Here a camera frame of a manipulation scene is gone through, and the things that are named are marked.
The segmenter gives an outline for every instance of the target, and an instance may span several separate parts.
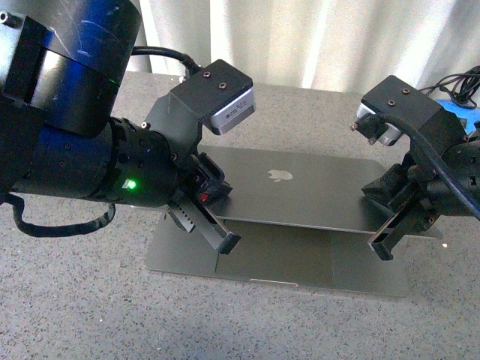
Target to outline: gray countertop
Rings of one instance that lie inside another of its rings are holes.
[[[128,73],[114,115],[140,123],[177,77]],[[208,145],[367,158],[408,149],[351,133],[360,95],[256,86],[257,112]],[[36,224],[96,217],[104,204],[25,196]],[[91,235],[35,239],[0,207],[0,359],[480,359],[480,235],[441,217],[443,240],[399,245],[410,296],[277,288],[152,273],[158,213],[119,206]]]

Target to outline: silver laptop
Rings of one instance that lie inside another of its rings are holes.
[[[362,186],[385,170],[372,160],[202,146],[233,186],[213,206],[242,236],[219,255],[195,230],[160,221],[146,265],[161,272],[405,296],[401,247],[381,261],[368,239],[388,219]],[[421,234],[440,237],[436,229]]]

